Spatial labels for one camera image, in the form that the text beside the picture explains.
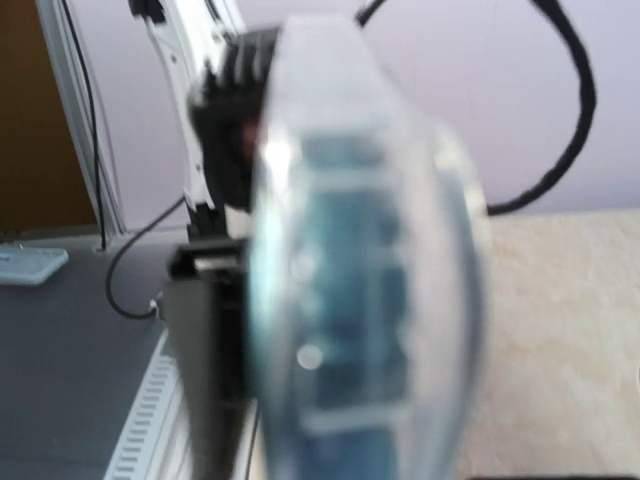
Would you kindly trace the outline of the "clear magsafe phone case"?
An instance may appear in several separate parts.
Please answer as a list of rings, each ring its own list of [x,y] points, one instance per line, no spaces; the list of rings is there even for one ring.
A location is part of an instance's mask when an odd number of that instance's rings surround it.
[[[249,365],[269,479],[444,479],[486,322],[464,147],[362,31],[292,16],[261,122]]]

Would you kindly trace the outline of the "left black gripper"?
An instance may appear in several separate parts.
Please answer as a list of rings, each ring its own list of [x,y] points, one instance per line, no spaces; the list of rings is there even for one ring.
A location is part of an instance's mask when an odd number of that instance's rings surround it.
[[[247,374],[246,242],[180,245],[168,263],[164,320],[186,404],[192,478],[246,479],[256,418]]]

